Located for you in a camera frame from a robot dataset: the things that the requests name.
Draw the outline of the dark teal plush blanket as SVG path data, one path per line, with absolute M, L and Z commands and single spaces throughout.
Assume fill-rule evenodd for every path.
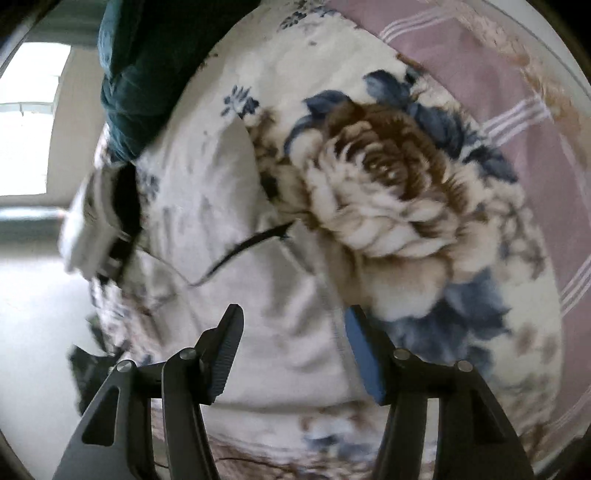
M 101 104 L 116 161 L 133 161 L 169 120 L 214 45 L 257 1 L 110 1 L 100 24 Z

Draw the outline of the pink quilted mattress sheet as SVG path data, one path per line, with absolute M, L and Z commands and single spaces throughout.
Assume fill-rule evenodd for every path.
M 339 1 L 335 9 L 424 68 L 512 163 L 555 274 L 525 299 L 531 339 L 559 318 L 564 356 L 552 412 L 529 439 L 545 462 L 590 423 L 590 117 L 574 74 L 534 33 L 489 1 Z

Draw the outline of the floral fleece blanket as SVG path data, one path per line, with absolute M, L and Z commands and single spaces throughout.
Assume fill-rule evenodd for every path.
M 345 335 L 346 309 L 358 304 L 421 359 L 471 362 L 541 464 L 529 436 L 559 391 L 562 327 L 548 315 L 534 343 L 525 299 L 550 294 L 555 275 L 513 166 L 479 124 L 321 1 L 266 1 L 246 15 L 213 47 L 168 123 L 232 116 L 245 125 L 280 222 L 303 224 L 317 242 Z M 146 362 L 178 350 L 162 351 L 137 260 L 143 208 L 157 187 L 138 170 L 142 155 L 141 233 L 121 280 L 98 302 L 113 342 Z M 363 392 L 288 410 L 219 398 L 204 420 L 221 477 L 368 478 L 388 411 Z

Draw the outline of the beige long sleeve shirt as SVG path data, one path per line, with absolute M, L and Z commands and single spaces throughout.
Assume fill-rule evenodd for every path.
M 222 404 L 288 410 L 363 399 L 318 244 L 303 224 L 280 222 L 242 121 L 173 120 L 138 170 L 157 183 L 137 260 L 163 353 L 195 343 L 236 304 L 245 330 Z

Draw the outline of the folded white clothes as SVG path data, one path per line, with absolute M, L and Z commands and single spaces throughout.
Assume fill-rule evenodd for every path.
M 86 280 L 98 276 L 120 237 L 121 222 L 113 208 L 118 173 L 117 167 L 95 168 L 76 192 L 58 238 L 68 273 L 78 271 Z

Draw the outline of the folded black garment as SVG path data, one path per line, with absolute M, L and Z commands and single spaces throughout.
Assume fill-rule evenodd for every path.
M 95 184 L 99 219 L 106 222 L 106 245 L 100 247 L 97 277 L 117 282 L 129 261 L 141 231 L 136 168 L 131 162 L 115 162 L 98 171 Z

